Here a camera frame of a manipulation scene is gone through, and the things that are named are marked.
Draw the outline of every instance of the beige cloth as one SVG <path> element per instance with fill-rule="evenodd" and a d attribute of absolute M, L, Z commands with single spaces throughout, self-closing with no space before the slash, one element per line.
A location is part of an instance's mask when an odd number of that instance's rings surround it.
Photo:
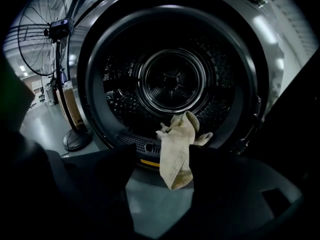
<path fill-rule="evenodd" d="M 161 139 L 160 175 L 170 190 L 184 187 L 192 181 L 189 168 L 189 145 L 203 146 L 213 136 L 212 132 L 196 138 L 200 124 L 190 111 L 174 115 L 170 127 L 161 123 L 157 136 Z"/>

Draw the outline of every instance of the power cord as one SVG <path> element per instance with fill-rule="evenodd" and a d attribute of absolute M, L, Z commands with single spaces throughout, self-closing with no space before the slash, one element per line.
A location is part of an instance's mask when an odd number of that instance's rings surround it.
<path fill-rule="evenodd" d="M 74 131 L 74 129 L 71 129 L 71 131 L 70 131 L 70 133 L 69 133 L 69 136 L 68 136 L 68 139 L 66 140 L 66 146 L 67 146 L 68 150 L 69 150 L 69 138 L 70 138 L 70 135 L 72 134 L 73 131 Z M 70 153 L 70 151 L 68 151 L 68 152 L 65 153 L 65 154 L 60 155 L 60 157 L 66 156 L 66 155 L 68 155 L 69 153 Z"/>

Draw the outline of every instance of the washing machine drum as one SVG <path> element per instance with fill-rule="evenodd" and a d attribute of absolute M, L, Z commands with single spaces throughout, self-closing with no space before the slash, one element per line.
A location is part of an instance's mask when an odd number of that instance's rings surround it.
<path fill-rule="evenodd" d="M 220 0 L 228 16 L 194 0 L 135 1 L 108 8 L 82 46 L 77 82 L 90 128 L 107 147 L 136 144 L 139 158 L 157 166 L 156 131 L 190 111 L 199 134 L 214 134 L 208 146 L 241 150 L 268 103 L 268 66 L 254 31 Z M 111 88 L 112 80 L 123 83 Z"/>

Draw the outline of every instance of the washing machine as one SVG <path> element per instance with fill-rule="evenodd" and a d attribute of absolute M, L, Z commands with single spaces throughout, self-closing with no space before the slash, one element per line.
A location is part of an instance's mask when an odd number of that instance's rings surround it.
<path fill-rule="evenodd" d="M 185 111 L 213 133 L 208 147 L 241 154 L 280 95 L 267 0 L 100 0 L 74 29 L 69 71 L 87 129 L 100 149 L 136 144 L 144 167 L 159 167 L 161 123 Z"/>

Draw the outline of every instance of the cardboard box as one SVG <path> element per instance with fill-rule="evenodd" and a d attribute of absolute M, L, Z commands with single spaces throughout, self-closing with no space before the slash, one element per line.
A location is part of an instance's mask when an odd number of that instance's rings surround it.
<path fill-rule="evenodd" d="M 68 110 L 69 110 L 69 113 L 70 113 L 70 116 L 72 118 L 74 125 L 76 127 L 82 125 L 84 123 L 84 121 L 82 120 L 81 115 L 79 113 L 73 90 L 72 89 L 64 90 L 63 94 L 64 94 L 65 102 L 68 107 Z M 59 90 L 56 90 L 56 96 L 58 97 L 63 116 L 68 121 L 68 117 L 66 115 L 64 106 L 61 101 Z"/>

